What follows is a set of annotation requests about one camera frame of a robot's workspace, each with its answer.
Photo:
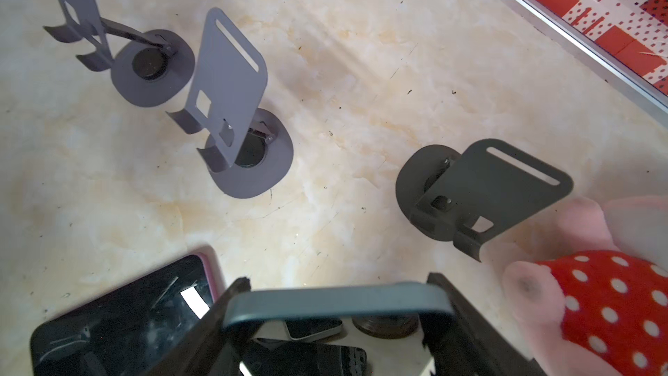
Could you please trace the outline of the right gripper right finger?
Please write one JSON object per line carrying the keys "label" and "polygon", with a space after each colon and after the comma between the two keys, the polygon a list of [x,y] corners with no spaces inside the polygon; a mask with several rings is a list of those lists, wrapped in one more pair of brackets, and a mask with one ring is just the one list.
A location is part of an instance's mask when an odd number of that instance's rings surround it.
{"label": "right gripper right finger", "polygon": [[452,313],[420,316],[423,346],[434,359],[433,375],[543,375],[536,360],[527,360],[441,273],[430,273],[429,285],[447,295]]}

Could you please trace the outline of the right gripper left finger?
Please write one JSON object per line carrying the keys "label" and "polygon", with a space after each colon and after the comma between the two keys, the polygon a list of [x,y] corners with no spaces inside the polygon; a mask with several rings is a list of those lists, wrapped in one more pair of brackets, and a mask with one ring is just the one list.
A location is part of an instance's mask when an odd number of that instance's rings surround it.
{"label": "right gripper left finger", "polygon": [[236,279],[198,324],[146,375],[240,375],[241,351],[252,337],[252,325],[224,328],[231,300],[252,290],[251,281]]}

